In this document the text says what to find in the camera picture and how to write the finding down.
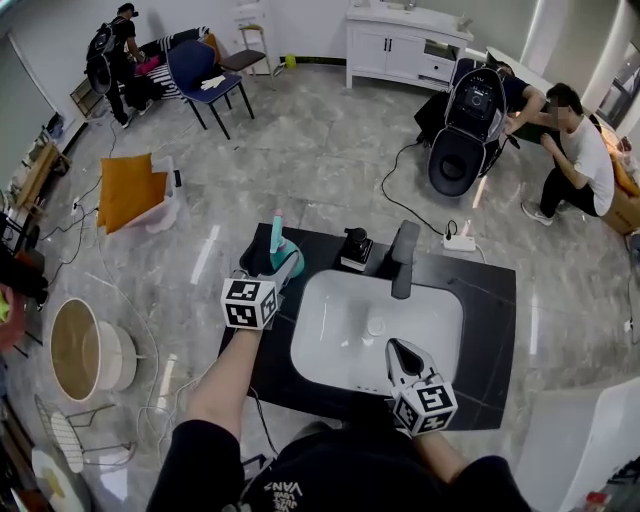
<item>sink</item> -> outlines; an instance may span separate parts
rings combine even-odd
[[[391,281],[325,270],[304,291],[291,359],[305,379],[349,391],[390,395],[385,348],[389,338],[428,352],[446,381],[458,365],[463,309],[447,290],[411,286],[391,297]]]

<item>cabinet drawer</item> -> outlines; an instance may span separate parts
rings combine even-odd
[[[444,62],[444,59],[433,59],[424,54],[422,56],[422,65],[420,66],[420,75],[449,82],[453,76],[455,65],[455,62]]]

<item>marble floor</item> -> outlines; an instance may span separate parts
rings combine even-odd
[[[99,393],[89,405],[118,407],[99,413],[81,436],[87,446],[138,441],[127,465],[85,468],[83,476],[101,508],[144,509],[158,475],[159,435],[154,431],[168,434],[170,428],[165,411],[150,409],[142,411],[138,436],[140,407],[149,403],[176,410],[179,420],[188,389],[178,400],[175,392],[216,358],[224,328],[218,302],[222,282],[236,268],[258,222],[269,222],[281,208],[288,226],[333,234],[361,226],[374,240],[390,243],[403,219],[415,220],[382,196],[380,184],[398,150],[415,140],[413,114],[429,92],[366,79],[356,79],[349,91],[344,75],[340,67],[299,66],[283,71],[275,92],[267,80],[248,83],[254,121],[237,94],[233,110],[224,102],[219,106],[231,141],[208,111],[202,109],[209,127],[204,131],[190,108],[175,100],[154,106],[126,131],[114,126],[114,156],[151,151],[154,159],[173,158],[184,183],[178,220],[157,235],[105,237],[100,232],[96,240],[95,220],[87,218],[77,258],[62,268],[41,317],[33,319],[45,348],[25,342],[29,359],[15,351],[6,357],[11,402],[34,441],[46,443],[34,394],[66,414],[87,408],[62,396],[46,355],[59,306],[69,297],[82,297],[102,319],[134,338],[145,358],[133,385],[122,393]],[[112,144],[108,122],[84,131],[71,153],[73,167],[47,206],[43,233],[71,222],[72,201],[96,183],[100,158],[108,156]],[[470,458],[495,453],[512,465],[538,392],[640,372],[640,347],[632,346],[631,334],[623,329],[630,316],[624,240],[578,212],[557,218],[548,228],[529,221],[520,210],[521,198],[539,195],[551,159],[537,145],[521,146],[508,145],[488,178],[457,201],[434,194],[418,172],[425,156],[421,147],[400,156],[386,184],[394,199],[437,229],[455,220],[461,231],[476,237],[489,264],[516,271],[516,347],[502,427],[447,434]],[[83,199],[86,211],[97,205],[98,196],[97,189]],[[47,276],[73,257],[80,234],[78,226],[40,244]],[[194,276],[202,247],[214,235],[207,264]],[[444,253],[440,237],[426,226],[419,250]],[[479,252],[448,255],[481,258]],[[156,371],[159,382],[153,386]],[[314,419],[271,404],[264,404],[264,414],[278,448]],[[159,447],[166,453],[167,440]],[[242,454],[257,453],[271,452],[254,403],[247,401]]]

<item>white t-shirt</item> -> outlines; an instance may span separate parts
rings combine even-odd
[[[613,165],[602,135],[584,116],[573,133],[560,132],[562,149],[576,171],[589,180],[593,206],[600,216],[609,211],[613,201]]]

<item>black faucet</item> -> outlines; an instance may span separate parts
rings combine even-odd
[[[391,296],[395,299],[403,300],[411,296],[413,251],[418,243],[418,235],[420,226],[403,220],[378,270],[379,277],[391,279]]]

